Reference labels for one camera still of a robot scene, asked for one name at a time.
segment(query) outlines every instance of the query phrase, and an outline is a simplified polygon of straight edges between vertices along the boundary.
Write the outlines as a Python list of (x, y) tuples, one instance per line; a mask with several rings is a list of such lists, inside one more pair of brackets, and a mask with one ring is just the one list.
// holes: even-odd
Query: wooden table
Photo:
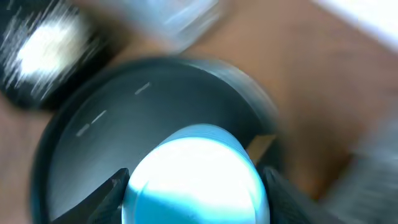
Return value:
[[(397, 100), (398, 57), (308, 0), (231, 3), (231, 15), (186, 54), (225, 60), (268, 91), (279, 108), (285, 175), (318, 198), (358, 139)], [(162, 52), (151, 41), (134, 40), (113, 64)], [(24, 223), (32, 155), (49, 116), (4, 104), (0, 190), (8, 197), (0, 198), (0, 220)]]

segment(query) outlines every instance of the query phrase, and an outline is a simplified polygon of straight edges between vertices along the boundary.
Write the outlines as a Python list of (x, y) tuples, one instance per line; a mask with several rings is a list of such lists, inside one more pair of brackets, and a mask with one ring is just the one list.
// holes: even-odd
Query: brown table surface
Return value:
[[(396, 100), (398, 57), (309, 0), (231, 3), (230, 16), (186, 54), (225, 60), (267, 90), (279, 108), (285, 176), (318, 198)], [(161, 53), (134, 40), (113, 64)], [(29, 221), (29, 172), (49, 117), (0, 98), (0, 223)]]

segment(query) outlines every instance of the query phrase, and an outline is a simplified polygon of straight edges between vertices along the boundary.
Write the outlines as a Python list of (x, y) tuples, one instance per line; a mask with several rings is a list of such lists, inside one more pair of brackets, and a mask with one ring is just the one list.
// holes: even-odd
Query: round black pan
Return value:
[(104, 71), (69, 98), (42, 136), (34, 223), (56, 219), (120, 168), (134, 171), (180, 128), (214, 124), (246, 147), (274, 133), (275, 114), (255, 82), (218, 61), (150, 58)]

